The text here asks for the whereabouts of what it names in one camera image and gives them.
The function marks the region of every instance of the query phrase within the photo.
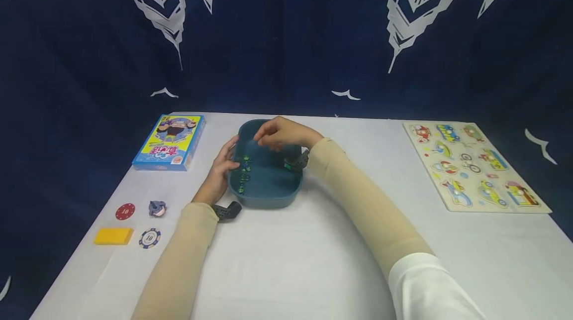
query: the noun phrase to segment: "blue and white poker chip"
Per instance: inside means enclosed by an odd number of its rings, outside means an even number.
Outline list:
[[[150,228],[142,233],[139,238],[139,246],[143,249],[153,248],[159,240],[161,240],[161,232],[158,229]]]

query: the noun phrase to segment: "blue tray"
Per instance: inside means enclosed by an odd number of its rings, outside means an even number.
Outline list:
[[[251,120],[239,130],[239,140],[235,145],[233,161],[241,162],[241,167],[229,174],[229,189],[246,207],[276,209],[289,206],[302,184],[302,170],[288,170],[284,159],[298,157],[302,153],[299,145],[285,145],[282,152],[271,151],[253,141],[254,134],[268,120]],[[243,157],[248,155],[251,171],[250,180],[244,183],[245,191],[241,195],[241,169]]]

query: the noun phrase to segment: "board game box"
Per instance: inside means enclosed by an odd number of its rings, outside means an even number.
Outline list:
[[[448,210],[551,213],[475,123],[411,121],[404,128]]]
[[[133,167],[138,170],[187,170],[204,124],[202,115],[162,115],[133,159]]]

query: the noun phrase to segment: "poker chip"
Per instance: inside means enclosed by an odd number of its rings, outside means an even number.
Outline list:
[[[139,238],[139,246],[143,249],[155,247],[155,244],[161,239],[161,232],[158,229],[150,228],[142,233]]]
[[[119,220],[126,220],[135,213],[135,206],[133,203],[125,203],[123,206],[117,208],[115,217]]]

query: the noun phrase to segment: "beige arm sleeve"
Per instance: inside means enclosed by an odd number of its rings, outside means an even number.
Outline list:
[[[404,256],[433,254],[404,214],[333,140],[324,138],[312,148],[308,168],[339,199],[386,279],[393,264]]]
[[[137,301],[133,320],[189,320],[207,248],[219,218],[204,203],[189,203]]]

